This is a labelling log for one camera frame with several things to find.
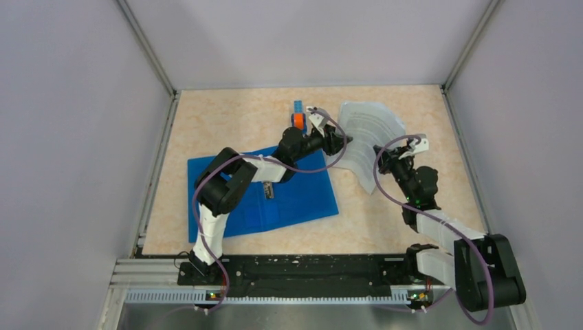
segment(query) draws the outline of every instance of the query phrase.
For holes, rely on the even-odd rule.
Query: gray wall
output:
[[[169,99],[113,1],[2,1],[0,31],[0,329],[92,329]]]
[[[203,89],[442,83],[489,0],[128,2],[176,88]]]
[[[506,1],[452,91],[545,329],[580,329],[583,1]]]

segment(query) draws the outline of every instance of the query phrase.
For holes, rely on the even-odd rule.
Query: blue block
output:
[[[302,105],[302,101],[294,101],[294,112],[295,113],[304,112],[304,106]]]
[[[271,155],[275,149],[273,146],[249,154]],[[213,158],[210,156],[188,160],[188,241],[191,243],[197,240],[198,233],[192,203],[195,180]],[[324,166],[322,151],[298,162],[298,167],[303,170],[315,170]],[[338,205],[327,170],[315,174],[296,173],[284,184],[274,183],[273,188],[274,198],[266,199],[261,182],[250,185],[241,203],[229,215],[225,237],[265,232],[338,214]]]

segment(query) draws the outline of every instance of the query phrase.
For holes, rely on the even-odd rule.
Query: purple cable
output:
[[[248,158],[248,159],[253,159],[253,160],[265,160],[266,162],[279,164],[279,165],[285,167],[288,170],[291,170],[291,171],[294,171],[294,172],[297,172],[297,173],[304,173],[304,174],[312,174],[312,173],[322,172],[322,171],[325,171],[328,168],[331,168],[332,166],[336,165],[336,163],[338,163],[340,161],[340,159],[342,158],[342,156],[344,156],[344,153],[346,153],[346,149],[347,149],[347,145],[348,145],[348,137],[347,137],[346,133],[344,132],[344,130],[342,129],[342,127],[340,127],[340,125],[334,119],[332,119],[328,114],[326,114],[324,112],[321,112],[321,111],[317,110],[316,108],[314,108],[314,110],[312,110],[311,112],[317,113],[318,115],[321,115],[322,117],[328,119],[328,121],[330,121],[332,124],[334,124],[334,126],[336,126],[336,128],[342,134],[342,140],[344,142],[344,144],[342,146],[342,150],[340,151],[340,154],[338,155],[338,157],[332,163],[330,163],[330,164],[328,164],[328,165],[326,165],[326,166],[324,166],[322,168],[318,168],[316,170],[300,170],[298,168],[294,168],[294,167],[288,166],[288,165],[286,165],[286,164],[284,164],[284,163],[282,163],[279,160],[274,159],[274,158],[263,158],[263,157],[259,157],[259,156],[253,156],[253,155],[237,155],[237,156],[229,159],[228,161],[222,163],[219,167],[217,167],[214,171],[212,171],[209,175],[207,175],[207,177],[205,177],[200,182],[199,186],[195,190],[195,193],[192,195],[192,213],[195,216],[195,220],[197,222],[197,227],[199,229],[199,232],[201,233],[200,237],[201,237],[202,245],[204,246],[204,248],[206,249],[206,251],[209,253],[209,255],[211,256],[211,258],[217,263],[217,265],[219,266],[219,268],[223,272],[223,275],[225,276],[225,293],[222,295],[221,300],[219,300],[219,302],[215,306],[209,308],[208,313],[217,310],[223,304],[223,301],[225,300],[225,298],[227,297],[227,293],[229,292],[230,279],[229,279],[229,274],[227,273],[227,269],[225,268],[225,266],[223,265],[223,263],[219,260],[219,258],[214,253],[212,253],[210,247],[206,243],[206,238],[204,236],[204,232],[203,232],[203,229],[202,229],[202,224],[200,222],[200,217],[199,217],[199,215],[197,214],[197,211],[196,211],[197,196],[200,193],[200,190],[202,189],[202,187],[204,187],[204,185],[212,177],[214,177],[216,174],[220,173],[223,168],[225,168],[229,164],[231,164],[234,161],[239,160],[241,158]],[[190,308],[192,308],[192,307],[191,306],[181,306],[181,307],[177,307],[177,308],[171,309],[170,311],[166,312],[164,315],[160,316],[157,320],[155,320],[154,322],[152,322],[146,329],[150,329],[154,325],[157,325],[160,321],[162,321],[163,319],[167,318],[169,315],[171,315],[171,314],[173,314],[173,313],[175,313],[177,311],[181,311],[181,310],[184,310],[184,309],[190,309]]]
[[[401,203],[400,201],[392,198],[381,186],[381,183],[379,181],[379,177],[378,177],[378,162],[379,159],[382,155],[382,153],[392,144],[401,141],[401,140],[405,140],[405,139],[416,139],[417,141],[421,141],[421,137],[419,137],[418,135],[403,135],[400,137],[397,137],[396,139],[394,139],[393,141],[390,141],[389,143],[385,144],[381,150],[379,151],[379,153],[377,154],[377,157],[375,158],[375,163],[373,164],[373,176],[375,178],[375,183],[377,184],[377,187],[379,188],[380,192],[386,197],[388,198],[390,201],[392,201],[393,203],[400,205],[401,207],[404,207],[408,210],[412,210],[413,212],[419,213],[421,215],[426,216],[429,219],[435,220],[441,224],[443,224],[447,229],[451,230],[453,233],[455,233],[457,236],[459,236],[461,239],[463,239],[470,247],[471,251],[476,255],[476,257],[478,258],[478,262],[480,263],[480,266],[482,267],[482,270],[484,271],[484,275],[486,277],[486,285],[488,288],[488,312],[486,313],[486,317],[484,317],[484,319],[482,321],[478,321],[475,318],[473,318],[470,313],[465,309],[465,307],[461,304],[461,301],[459,300],[458,297],[458,303],[460,304],[461,309],[463,310],[463,313],[467,316],[467,318],[470,319],[470,321],[472,321],[473,323],[475,323],[476,325],[486,325],[488,322],[490,322],[490,320],[492,319],[492,316],[494,315],[494,287],[492,285],[492,277],[490,276],[490,272],[488,271],[488,264],[486,263],[486,261],[484,260],[484,258],[482,257],[482,255],[480,254],[480,252],[478,251],[478,248],[476,247],[476,245],[472,242],[471,239],[469,239],[467,236],[465,236],[462,232],[460,232],[459,230],[457,230],[454,226],[450,225],[449,223],[443,221],[442,219],[434,216],[433,214],[429,214],[427,212],[424,212],[422,210],[413,208],[412,206],[406,205],[404,203]]]

